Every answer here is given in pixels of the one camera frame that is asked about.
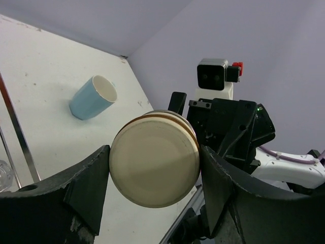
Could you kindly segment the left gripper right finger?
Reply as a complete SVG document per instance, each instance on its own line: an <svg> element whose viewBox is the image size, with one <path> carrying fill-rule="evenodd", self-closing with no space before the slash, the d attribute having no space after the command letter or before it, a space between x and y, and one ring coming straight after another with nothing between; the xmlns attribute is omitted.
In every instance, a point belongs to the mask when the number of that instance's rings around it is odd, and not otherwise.
<svg viewBox="0 0 325 244"><path fill-rule="evenodd" d="M267 184L200 149L210 235L240 243L324 243L324 193L304 195Z"/></svg>

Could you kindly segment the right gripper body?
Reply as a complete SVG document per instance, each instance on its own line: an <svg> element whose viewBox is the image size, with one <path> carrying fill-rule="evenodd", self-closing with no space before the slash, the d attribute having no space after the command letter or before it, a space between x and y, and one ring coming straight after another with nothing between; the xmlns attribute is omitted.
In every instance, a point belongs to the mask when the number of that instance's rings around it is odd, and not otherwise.
<svg viewBox="0 0 325 244"><path fill-rule="evenodd" d="M275 138L265 107L253 101L191 100L187 120L200 145L249 174L259 166L254 162L257 147Z"/></svg>

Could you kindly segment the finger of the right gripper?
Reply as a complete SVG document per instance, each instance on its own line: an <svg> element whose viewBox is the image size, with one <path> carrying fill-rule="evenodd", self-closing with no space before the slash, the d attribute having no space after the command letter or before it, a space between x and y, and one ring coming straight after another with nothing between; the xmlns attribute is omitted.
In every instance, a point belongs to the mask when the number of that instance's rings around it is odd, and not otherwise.
<svg viewBox="0 0 325 244"><path fill-rule="evenodd" d="M187 94L179 91L172 92L168 110L183 115Z"/></svg>

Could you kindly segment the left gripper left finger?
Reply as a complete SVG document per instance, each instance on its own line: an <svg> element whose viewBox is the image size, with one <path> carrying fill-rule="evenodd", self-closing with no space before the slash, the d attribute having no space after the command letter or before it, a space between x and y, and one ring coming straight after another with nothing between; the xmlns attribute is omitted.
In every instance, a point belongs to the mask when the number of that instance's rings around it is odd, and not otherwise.
<svg viewBox="0 0 325 244"><path fill-rule="evenodd" d="M16 192L1 193L1 243L94 243L109 178L110 147Z"/></svg>

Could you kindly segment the beige brown-striped cup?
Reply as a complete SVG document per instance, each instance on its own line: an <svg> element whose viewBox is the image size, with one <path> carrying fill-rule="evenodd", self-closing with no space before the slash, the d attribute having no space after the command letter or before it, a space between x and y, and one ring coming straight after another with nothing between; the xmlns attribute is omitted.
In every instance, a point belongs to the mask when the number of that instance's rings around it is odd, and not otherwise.
<svg viewBox="0 0 325 244"><path fill-rule="evenodd" d="M138 116L115 136L109 171L129 201L148 208L171 206L191 191L199 177L196 133L176 112L153 110Z"/></svg>

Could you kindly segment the light blue mug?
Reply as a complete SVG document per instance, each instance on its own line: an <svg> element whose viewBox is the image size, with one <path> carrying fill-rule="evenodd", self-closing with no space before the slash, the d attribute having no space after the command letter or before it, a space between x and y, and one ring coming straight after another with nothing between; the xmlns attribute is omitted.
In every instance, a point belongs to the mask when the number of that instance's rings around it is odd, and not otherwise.
<svg viewBox="0 0 325 244"><path fill-rule="evenodd" d="M69 102L71 114L88 120L98 116L118 99L115 85L101 75L91 77Z"/></svg>

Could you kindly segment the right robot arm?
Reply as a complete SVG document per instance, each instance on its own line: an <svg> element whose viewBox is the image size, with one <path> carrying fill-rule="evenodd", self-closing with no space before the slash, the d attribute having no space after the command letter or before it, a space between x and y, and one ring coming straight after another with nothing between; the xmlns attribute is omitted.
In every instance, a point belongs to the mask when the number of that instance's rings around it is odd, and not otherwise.
<svg viewBox="0 0 325 244"><path fill-rule="evenodd" d="M292 155L264 147L275 138L275 127L262 104L200 98L189 101L186 120L200 145L244 172L260 180L284 182L296 193L324 193L324 154L311 150Z"/></svg>

